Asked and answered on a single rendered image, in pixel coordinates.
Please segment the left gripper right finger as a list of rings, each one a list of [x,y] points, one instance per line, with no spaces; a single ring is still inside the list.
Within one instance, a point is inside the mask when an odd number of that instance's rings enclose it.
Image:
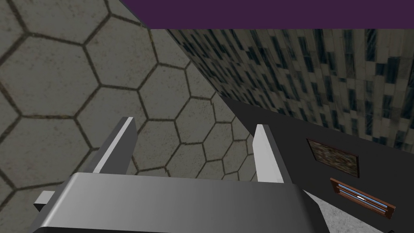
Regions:
[[[252,146],[259,182],[292,183],[268,125],[258,124],[256,126]]]

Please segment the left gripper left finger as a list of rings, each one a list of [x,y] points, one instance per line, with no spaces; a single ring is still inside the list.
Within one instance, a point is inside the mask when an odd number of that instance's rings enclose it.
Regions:
[[[92,172],[125,175],[137,142],[134,117],[123,117],[92,159]]]

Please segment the brown framed window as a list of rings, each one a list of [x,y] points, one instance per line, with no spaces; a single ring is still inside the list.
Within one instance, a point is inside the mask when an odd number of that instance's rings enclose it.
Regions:
[[[377,199],[371,195],[368,195],[356,188],[346,185],[338,180],[330,178],[330,182],[334,189],[334,192],[341,195],[369,210],[384,216],[387,219],[391,219],[395,211],[395,206]]]

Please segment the dark framed wall picture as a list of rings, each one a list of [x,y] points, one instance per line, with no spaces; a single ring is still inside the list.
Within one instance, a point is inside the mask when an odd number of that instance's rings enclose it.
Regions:
[[[315,161],[359,178],[359,159],[357,155],[344,152],[311,139],[307,139],[307,143]]]

